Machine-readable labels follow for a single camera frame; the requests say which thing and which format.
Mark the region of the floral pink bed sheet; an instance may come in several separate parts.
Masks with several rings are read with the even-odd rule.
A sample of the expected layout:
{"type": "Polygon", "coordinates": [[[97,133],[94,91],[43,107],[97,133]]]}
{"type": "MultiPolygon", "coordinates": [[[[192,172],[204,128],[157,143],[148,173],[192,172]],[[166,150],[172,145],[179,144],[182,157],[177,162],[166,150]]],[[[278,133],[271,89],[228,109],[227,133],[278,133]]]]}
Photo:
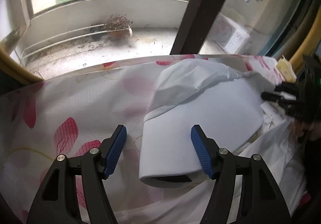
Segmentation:
{"type": "Polygon", "coordinates": [[[161,72],[182,61],[223,63],[255,71],[277,84],[271,57],[159,56],[104,64],[92,73],[57,78],[1,96],[1,195],[18,223],[27,221],[39,186],[56,157],[82,155],[119,124],[127,141],[115,173],[105,181],[119,223],[199,223],[214,183],[201,177],[179,189],[139,180],[143,119],[161,72]]]}

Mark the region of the right yellow curtain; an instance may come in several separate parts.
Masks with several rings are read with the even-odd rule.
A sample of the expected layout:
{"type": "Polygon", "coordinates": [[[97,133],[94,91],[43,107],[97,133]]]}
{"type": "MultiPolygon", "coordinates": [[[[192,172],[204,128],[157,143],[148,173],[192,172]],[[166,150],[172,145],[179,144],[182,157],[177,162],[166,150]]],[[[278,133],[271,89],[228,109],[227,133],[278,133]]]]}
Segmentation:
{"type": "Polygon", "coordinates": [[[290,59],[293,71],[298,74],[304,65],[303,55],[311,55],[320,41],[321,10],[318,8],[316,18],[302,44],[290,59]]]}

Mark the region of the yellow tissue pack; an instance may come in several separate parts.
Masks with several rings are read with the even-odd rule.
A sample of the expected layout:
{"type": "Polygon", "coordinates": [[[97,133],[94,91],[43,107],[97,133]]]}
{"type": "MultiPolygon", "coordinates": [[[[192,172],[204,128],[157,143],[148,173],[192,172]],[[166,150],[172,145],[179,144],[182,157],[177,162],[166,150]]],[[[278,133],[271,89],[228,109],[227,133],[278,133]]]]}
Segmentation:
{"type": "Polygon", "coordinates": [[[281,73],[284,80],[288,83],[295,83],[297,76],[292,69],[291,63],[283,56],[276,64],[277,70],[281,73]]]}

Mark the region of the dark window frame pillar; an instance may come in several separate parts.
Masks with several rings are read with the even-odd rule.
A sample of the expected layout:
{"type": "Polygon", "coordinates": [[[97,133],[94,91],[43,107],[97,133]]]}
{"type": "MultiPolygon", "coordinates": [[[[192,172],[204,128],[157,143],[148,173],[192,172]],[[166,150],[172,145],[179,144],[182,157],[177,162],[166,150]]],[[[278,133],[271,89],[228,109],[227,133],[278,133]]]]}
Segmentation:
{"type": "Polygon", "coordinates": [[[171,55],[197,54],[226,0],[189,0],[171,55]]]}

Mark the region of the white appliance on balcony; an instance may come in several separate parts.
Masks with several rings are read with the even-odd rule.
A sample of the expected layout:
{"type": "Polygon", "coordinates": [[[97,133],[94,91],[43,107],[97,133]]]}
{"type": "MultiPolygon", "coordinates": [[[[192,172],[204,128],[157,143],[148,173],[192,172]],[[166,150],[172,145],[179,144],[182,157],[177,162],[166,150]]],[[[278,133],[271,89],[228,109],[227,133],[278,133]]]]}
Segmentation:
{"type": "Polygon", "coordinates": [[[239,53],[250,38],[250,34],[245,27],[221,13],[213,22],[209,36],[227,54],[239,53]]]}

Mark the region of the dried potted plant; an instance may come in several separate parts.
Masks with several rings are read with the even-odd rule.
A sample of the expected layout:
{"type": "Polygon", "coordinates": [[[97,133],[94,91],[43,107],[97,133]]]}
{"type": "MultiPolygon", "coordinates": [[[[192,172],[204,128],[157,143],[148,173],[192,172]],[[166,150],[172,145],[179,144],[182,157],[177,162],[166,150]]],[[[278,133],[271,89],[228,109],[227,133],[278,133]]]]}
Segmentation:
{"type": "Polygon", "coordinates": [[[103,24],[103,29],[109,34],[112,41],[119,41],[125,36],[133,36],[131,25],[133,22],[125,15],[112,14],[103,24]]]}

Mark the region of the white large garment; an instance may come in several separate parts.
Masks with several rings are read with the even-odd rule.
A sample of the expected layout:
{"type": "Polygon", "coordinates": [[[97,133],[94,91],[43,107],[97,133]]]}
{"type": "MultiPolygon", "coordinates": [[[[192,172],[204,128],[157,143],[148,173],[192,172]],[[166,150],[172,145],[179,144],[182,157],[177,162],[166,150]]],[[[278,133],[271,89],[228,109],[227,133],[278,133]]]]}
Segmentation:
{"type": "Polygon", "coordinates": [[[290,212],[304,192],[303,167],[283,119],[257,140],[264,122],[261,93],[273,85],[256,72],[239,72],[221,63],[186,59],[165,68],[144,117],[139,178],[158,188],[179,188],[171,177],[203,175],[191,141],[192,126],[229,151],[260,154],[271,170],[290,212]]]}

